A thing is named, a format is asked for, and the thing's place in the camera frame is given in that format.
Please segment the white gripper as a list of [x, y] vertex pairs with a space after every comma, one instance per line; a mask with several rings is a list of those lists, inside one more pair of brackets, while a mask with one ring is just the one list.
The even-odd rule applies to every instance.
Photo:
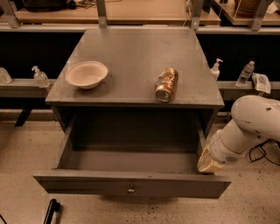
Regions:
[[197, 163], [201, 173], [216, 173], [224, 168], [223, 164], [232, 165], [243, 157], [247, 149], [247, 133], [243, 130], [233, 132], [218, 129], [202, 151]]

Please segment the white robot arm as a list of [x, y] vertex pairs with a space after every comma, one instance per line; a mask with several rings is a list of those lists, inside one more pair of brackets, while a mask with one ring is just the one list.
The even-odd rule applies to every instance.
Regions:
[[280, 141], [280, 101], [245, 95], [231, 108], [232, 119], [218, 129], [202, 151], [199, 172], [215, 173], [243, 158], [245, 151], [269, 139]]

